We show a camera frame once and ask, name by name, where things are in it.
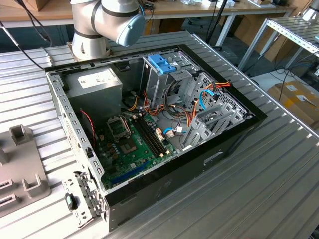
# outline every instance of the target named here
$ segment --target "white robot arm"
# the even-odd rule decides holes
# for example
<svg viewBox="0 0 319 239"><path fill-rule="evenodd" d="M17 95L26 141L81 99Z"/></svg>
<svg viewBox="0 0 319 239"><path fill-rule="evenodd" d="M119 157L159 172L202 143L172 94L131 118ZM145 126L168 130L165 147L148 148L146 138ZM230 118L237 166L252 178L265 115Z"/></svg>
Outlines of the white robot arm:
<svg viewBox="0 0 319 239"><path fill-rule="evenodd" d="M122 46L142 35L145 20L136 0L71 0L75 34L73 54L81 60L110 54L108 39Z"/></svg>

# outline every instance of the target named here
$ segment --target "aluminum table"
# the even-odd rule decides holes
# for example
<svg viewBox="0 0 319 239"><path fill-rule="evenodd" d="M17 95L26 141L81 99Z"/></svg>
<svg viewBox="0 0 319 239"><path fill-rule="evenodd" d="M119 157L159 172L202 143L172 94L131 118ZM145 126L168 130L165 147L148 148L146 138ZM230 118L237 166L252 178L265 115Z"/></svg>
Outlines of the aluminum table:
<svg viewBox="0 0 319 239"><path fill-rule="evenodd" d="M300 46L299 50L286 65L286 68L288 68L294 62L303 49L319 57L319 43L315 41L315 36L319 36L319 21L316 24L310 24L309 22L306 22L300 17L296 16L271 18L266 19L263 25L260 27L255 39L250 44L246 54L241 60L238 69L244 69L249 57L255 50L256 45L263 36L267 26L272 28L274 33L267 41L260 55L263 55L265 51L271 47L274 39L278 34L280 34Z"/></svg>
<svg viewBox="0 0 319 239"><path fill-rule="evenodd" d="M0 130L33 130L50 196L0 218L0 238L303 239L319 223L319 137L263 90L188 32L142 37L115 54L186 44L267 115L263 124L210 171L106 236L97 219L78 230L61 179L76 158L54 110L45 74L20 52L0 55ZM73 62L67 47L48 48L56 64ZM29 51L46 65L43 50Z"/></svg>

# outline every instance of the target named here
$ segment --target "motherboard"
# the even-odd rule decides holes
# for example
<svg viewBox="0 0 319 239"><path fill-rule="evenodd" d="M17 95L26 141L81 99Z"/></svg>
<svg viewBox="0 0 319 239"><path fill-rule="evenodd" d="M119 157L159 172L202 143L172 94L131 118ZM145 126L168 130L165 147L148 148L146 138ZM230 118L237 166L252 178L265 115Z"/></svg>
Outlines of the motherboard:
<svg viewBox="0 0 319 239"><path fill-rule="evenodd" d="M148 114L111 118L96 134L96 152L106 171L102 177L106 188L115 187L177 154Z"/></svg>

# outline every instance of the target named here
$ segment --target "connector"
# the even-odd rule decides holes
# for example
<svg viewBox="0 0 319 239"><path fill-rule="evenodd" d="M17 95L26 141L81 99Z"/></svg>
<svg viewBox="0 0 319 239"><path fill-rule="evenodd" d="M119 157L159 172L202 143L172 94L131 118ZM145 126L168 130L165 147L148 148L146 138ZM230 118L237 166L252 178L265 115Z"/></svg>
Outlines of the connector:
<svg viewBox="0 0 319 239"><path fill-rule="evenodd" d="M173 138L175 136L175 134L174 134L174 132L172 131L172 130L170 130L170 131L168 131L167 133L166 133L166 137L167 138Z"/></svg>

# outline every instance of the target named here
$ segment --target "metal bracket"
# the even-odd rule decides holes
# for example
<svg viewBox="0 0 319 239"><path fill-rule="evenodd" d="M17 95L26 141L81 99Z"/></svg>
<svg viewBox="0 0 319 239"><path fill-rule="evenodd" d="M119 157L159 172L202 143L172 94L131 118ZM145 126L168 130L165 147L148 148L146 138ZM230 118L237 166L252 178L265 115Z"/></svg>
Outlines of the metal bracket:
<svg viewBox="0 0 319 239"><path fill-rule="evenodd" d="M86 226L108 208L88 172L74 172L62 184L69 210L73 210L79 228Z"/></svg>

